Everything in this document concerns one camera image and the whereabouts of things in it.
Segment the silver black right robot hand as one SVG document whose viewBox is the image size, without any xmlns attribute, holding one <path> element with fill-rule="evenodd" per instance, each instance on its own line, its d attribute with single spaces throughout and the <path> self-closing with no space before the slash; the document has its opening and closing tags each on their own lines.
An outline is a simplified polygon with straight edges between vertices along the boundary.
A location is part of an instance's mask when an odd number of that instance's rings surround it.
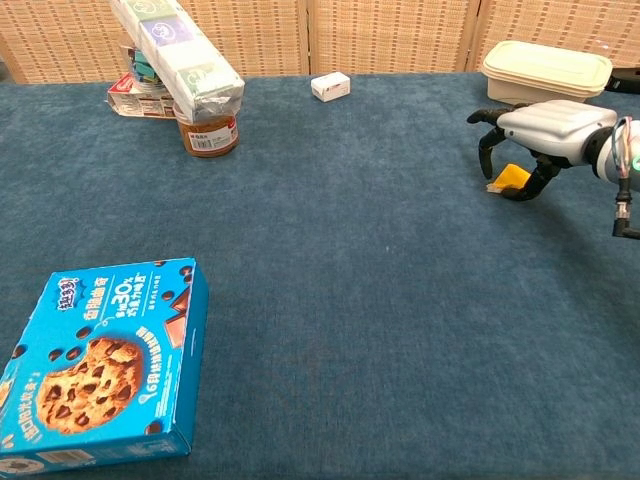
<svg viewBox="0 0 640 480">
<path fill-rule="evenodd" d="M 536 198 L 562 169 L 595 167 L 600 154 L 611 147 L 617 120 L 611 109 L 570 100 L 479 109 L 467 117 L 469 124 L 484 122 L 493 126 L 478 144 L 485 178 L 493 176 L 493 148 L 505 140 L 526 148 L 536 159 L 536 168 L 524 186 L 507 186 L 500 192 L 512 201 Z"/>
</svg>

